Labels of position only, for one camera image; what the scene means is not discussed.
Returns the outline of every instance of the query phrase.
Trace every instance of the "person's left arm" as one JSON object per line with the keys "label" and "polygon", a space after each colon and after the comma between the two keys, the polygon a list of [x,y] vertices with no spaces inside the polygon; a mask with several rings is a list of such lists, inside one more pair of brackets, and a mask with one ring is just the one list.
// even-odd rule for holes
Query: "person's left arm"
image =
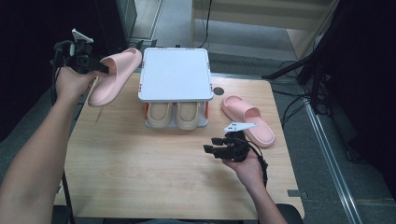
{"label": "person's left arm", "polygon": [[0,223],[50,223],[64,170],[69,128],[80,95],[95,74],[62,68],[58,100],[10,164],[0,188]]}

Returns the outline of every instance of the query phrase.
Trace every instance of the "table top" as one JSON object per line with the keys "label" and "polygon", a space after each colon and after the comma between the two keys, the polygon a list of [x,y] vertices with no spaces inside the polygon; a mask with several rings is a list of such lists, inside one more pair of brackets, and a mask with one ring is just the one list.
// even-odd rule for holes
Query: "table top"
{"label": "table top", "polygon": [[[192,131],[150,129],[133,74],[111,104],[84,105],[70,137],[65,172],[76,217],[257,219],[254,203],[235,172],[204,151],[231,123],[221,100],[238,95],[262,112],[276,135],[263,149],[267,189],[275,203],[294,205],[304,217],[271,86],[264,80],[212,77],[224,89],[209,102],[208,124]],[[55,200],[65,204],[63,194]]]}

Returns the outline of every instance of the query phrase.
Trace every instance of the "gray floor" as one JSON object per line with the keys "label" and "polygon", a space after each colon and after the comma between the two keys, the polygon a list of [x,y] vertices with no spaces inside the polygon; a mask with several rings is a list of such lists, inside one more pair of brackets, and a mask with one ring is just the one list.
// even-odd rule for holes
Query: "gray floor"
{"label": "gray floor", "polygon": [[[189,47],[191,40],[191,1],[163,0],[153,39],[158,39],[158,46]],[[204,41],[205,31],[202,21],[195,21],[194,46]],[[209,23],[208,41],[204,48],[209,53],[255,57],[259,60],[283,62],[296,60],[287,32],[283,29],[231,24],[224,22]],[[238,77],[260,79],[258,75],[268,69],[254,68],[237,70],[231,67]],[[301,87],[293,78],[282,77],[272,82],[273,90],[300,93]],[[10,158],[24,141],[33,133],[46,111],[50,109],[49,95],[42,99],[23,118],[8,139],[0,144],[0,170],[5,171]],[[286,107],[295,97],[275,93],[276,106],[281,117]],[[298,102],[293,109],[304,102]],[[348,220],[345,207],[340,200],[340,193],[334,184],[332,173],[325,160],[317,132],[313,128],[309,110],[301,110],[285,125],[284,133],[290,151],[299,190],[305,210],[304,223],[352,223]],[[351,162],[346,154],[346,146],[340,139],[331,119],[317,116],[336,159],[336,163],[345,178],[348,189],[357,205],[361,223],[396,223],[396,205],[391,199],[381,174],[369,164]],[[102,218],[78,218],[79,224],[102,223]]]}

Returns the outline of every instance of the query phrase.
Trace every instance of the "human hand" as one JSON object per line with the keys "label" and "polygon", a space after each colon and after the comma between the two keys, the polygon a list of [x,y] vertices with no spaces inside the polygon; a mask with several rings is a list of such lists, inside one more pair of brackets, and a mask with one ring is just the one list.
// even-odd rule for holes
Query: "human hand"
{"label": "human hand", "polygon": [[71,67],[62,67],[56,81],[58,101],[76,103],[79,97],[91,87],[98,72],[89,72],[81,75]]}
{"label": "human hand", "polygon": [[244,161],[223,160],[222,162],[236,171],[239,180],[247,189],[263,185],[262,166],[252,150],[249,151]]}

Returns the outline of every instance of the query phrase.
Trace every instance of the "person's right arm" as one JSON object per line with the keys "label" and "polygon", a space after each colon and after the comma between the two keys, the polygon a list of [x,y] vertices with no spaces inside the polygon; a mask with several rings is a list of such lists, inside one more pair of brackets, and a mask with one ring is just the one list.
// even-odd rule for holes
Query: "person's right arm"
{"label": "person's right arm", "polygon": [[224,160],[223,163],[236,171],[239,180],[246,187],[256,206],[260,223],[287,223],[263,184],[262,167],[254,152],[250,150],[242,162]]}

